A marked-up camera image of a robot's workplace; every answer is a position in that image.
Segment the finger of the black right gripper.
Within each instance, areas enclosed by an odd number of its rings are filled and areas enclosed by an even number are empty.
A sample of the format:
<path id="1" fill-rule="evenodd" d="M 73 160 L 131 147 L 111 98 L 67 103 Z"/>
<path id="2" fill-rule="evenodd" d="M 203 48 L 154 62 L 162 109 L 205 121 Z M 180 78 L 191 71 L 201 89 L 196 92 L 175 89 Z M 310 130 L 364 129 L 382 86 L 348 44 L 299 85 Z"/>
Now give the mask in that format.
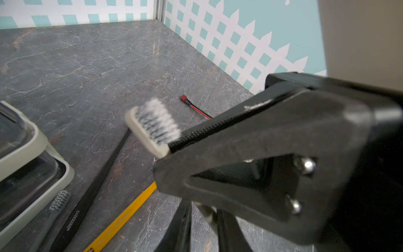
<path id="1" fill-rule="evenodd" d="M 277 83 L 222 114 L 183 131 L 178 140 L 169 143 L 169 148 L 175 153 L 307 90 L 307 87 L 292 83 Z"/>

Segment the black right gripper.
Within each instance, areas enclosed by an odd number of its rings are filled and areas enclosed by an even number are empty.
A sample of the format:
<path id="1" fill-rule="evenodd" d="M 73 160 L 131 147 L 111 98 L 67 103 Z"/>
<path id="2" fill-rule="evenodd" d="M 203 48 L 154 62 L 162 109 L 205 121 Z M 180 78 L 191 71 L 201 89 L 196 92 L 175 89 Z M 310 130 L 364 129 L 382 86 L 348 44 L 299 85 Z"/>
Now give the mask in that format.
<path id="1" fill-rule="evenodd" d="M 319 252 L 403 249 L 403 94 L 307 73 L 308 88 L 159 160 L 166 194 L 228 211 Z"/>

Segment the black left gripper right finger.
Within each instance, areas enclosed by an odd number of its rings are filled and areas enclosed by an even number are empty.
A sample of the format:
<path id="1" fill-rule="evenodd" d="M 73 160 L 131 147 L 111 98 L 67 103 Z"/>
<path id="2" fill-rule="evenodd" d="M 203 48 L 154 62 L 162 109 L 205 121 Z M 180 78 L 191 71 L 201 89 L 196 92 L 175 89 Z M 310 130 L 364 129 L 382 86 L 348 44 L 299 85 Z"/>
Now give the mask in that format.
<path id="1" fill-rule="evenodd" d="M 217 210 L 218 246 L 220 252 L 252 252 L 234 215 Z"/>

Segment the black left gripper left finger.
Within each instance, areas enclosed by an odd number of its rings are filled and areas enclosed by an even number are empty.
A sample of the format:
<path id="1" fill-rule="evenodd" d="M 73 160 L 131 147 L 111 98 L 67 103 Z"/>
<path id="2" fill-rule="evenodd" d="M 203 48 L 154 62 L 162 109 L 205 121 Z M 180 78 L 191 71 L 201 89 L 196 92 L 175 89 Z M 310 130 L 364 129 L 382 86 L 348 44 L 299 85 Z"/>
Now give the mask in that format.
<path id="1" fill-rule="evenodd" d="M 192 203 L 183 199 L 155 252 L 190 252 L 191 228 Z"/>

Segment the beige toothbrush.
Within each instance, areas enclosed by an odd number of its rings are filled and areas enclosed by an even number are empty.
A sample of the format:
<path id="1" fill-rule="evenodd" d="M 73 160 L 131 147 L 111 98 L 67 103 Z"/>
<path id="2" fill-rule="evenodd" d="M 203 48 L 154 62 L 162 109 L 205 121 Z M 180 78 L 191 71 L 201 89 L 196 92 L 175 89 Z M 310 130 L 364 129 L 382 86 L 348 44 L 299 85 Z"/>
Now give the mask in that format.
<path id="1" fill-rule="evenodd" d="M 124 120 L 143 146 L 158 159 L 168 156 L 171 153 L 169 143 L 182 135 L 166 106 L 156 98 L 128 110 Z"/>

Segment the yellow toothbrush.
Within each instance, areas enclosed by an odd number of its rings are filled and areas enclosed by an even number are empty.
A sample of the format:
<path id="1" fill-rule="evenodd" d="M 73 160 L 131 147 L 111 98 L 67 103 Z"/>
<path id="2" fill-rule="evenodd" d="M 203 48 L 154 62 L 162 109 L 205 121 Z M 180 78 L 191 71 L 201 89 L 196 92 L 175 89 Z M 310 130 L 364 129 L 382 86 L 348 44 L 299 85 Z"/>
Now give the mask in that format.
<path id="1" fill-rule="evenodd" d="M 156 189 L 156 182 L 153 182 L 84 250 L 84 252 L 102 251 Z"/>

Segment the grey toothbrush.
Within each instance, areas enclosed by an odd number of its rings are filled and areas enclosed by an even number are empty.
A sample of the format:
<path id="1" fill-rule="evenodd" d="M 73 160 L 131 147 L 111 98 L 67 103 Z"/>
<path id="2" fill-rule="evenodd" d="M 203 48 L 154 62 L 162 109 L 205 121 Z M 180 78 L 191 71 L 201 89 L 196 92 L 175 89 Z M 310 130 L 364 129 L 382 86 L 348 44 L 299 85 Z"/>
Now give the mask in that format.
<path id="1" fill-rule="evenodd" d="M 52 201 L 52 203 L 49 207 L 50 214 L 49 214 L 48 220 L 46 221 L 42 230 L 37 235 L 33 244 L 31 245 L 29 252 L 38 251 L 40 245 L 42 244 L 43 240 L 45 239 L 46 235 L 48 234 L 53 223 L 55 222 L 55 220 L 57 219 L 59 214 L 65 209 L 66 205 L 68 204 L 70 197 L 71 197 L 71 193 L 66 190 L 62 190 L 56 195 L 56 197 L 54 198 L 54 200 Z"/>

